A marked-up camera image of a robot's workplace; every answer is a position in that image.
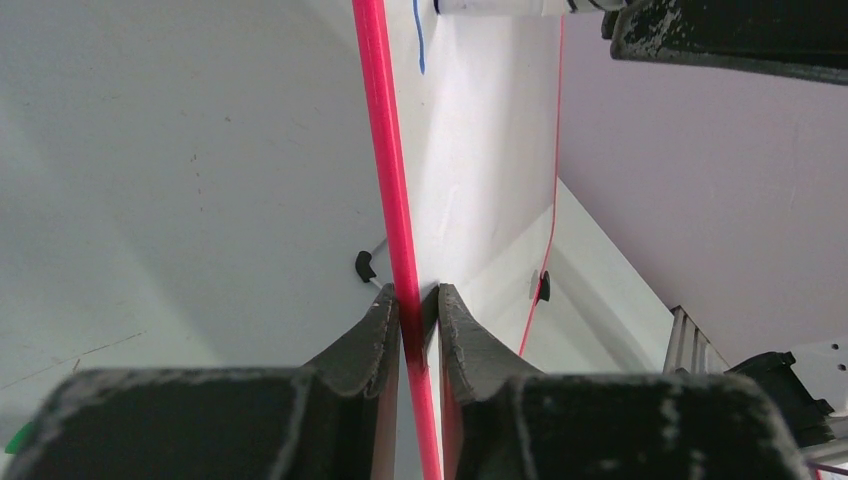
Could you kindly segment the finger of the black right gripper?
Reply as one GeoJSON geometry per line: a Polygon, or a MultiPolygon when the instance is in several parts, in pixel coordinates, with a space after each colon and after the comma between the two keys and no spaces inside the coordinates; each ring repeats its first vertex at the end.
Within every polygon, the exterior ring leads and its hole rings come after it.
{"type": "Polygon", "coordinates": [[[605,14],[601,36],[614,60],[847,82],[844,1],[633,1],[605,14]]]}

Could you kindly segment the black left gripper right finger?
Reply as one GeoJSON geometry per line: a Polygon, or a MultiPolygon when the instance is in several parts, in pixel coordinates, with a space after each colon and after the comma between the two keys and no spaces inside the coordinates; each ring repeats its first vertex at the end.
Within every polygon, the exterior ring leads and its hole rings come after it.
{"type": "Polygon", "coordinates": [[[736,375],[545,373],[437,290],[449,479],[806,479],[777,407],[736,375]]]}

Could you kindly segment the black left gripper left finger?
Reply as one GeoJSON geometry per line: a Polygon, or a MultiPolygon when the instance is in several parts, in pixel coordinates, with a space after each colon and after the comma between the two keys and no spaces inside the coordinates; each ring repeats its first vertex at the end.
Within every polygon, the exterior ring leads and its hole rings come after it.
{"type": "Polygon", "coordinates": [[[299,367],[79,372],[37,411],[8,479],[389,479],[399,302],[384,286],[299,367]]]}

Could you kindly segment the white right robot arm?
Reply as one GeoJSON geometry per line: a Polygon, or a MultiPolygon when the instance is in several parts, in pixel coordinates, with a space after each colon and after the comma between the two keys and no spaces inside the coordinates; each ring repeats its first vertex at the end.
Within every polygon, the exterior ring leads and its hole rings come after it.
{"type": "MultiPolygon", "coordinates": [[[[615,60],[847,83],[844,1],[626,1],[606,8],[601,35],[615,60]]],[[[817,446],[834,440],[847,392],[815,389],[801,365],[798,351],[767,352],[731,371],[771,397],[799,446],[817,446]]]]}

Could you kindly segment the pink framed whiteboard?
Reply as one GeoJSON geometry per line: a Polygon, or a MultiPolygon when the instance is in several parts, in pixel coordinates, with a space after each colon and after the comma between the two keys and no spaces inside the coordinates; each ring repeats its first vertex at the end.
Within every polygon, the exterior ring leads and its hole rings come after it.
{"type": "Polygon", "coordinates": [[[423,300],[456,286],[520,351],[555,224],[564,20],[453,15],[444,1],[352,5],[403,346],[418,463],[440,479],[438,347],[423,300]]]}

